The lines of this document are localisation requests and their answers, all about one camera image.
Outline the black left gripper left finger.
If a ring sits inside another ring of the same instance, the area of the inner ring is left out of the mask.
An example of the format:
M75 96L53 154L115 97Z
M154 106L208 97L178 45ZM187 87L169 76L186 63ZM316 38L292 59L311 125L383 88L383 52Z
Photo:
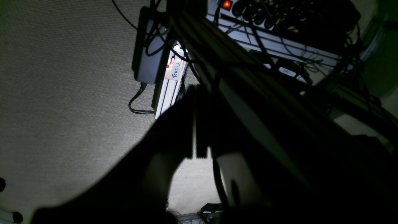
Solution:
M173 175L193 152L196 87L163 113L99 182L74 199L40 208L33 224L174 223L165 206Z

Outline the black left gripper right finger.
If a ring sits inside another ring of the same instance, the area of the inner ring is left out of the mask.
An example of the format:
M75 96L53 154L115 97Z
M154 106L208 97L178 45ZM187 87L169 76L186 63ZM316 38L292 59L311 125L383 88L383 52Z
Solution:
M309 223L397 223L397 152L375 137L351 135L326 108L365 123L397 147L397 117L378 98L340 87L297 84L269 98L244 87L198 86L201 146L215 156L216 187L231 209L260 208L270 219Z

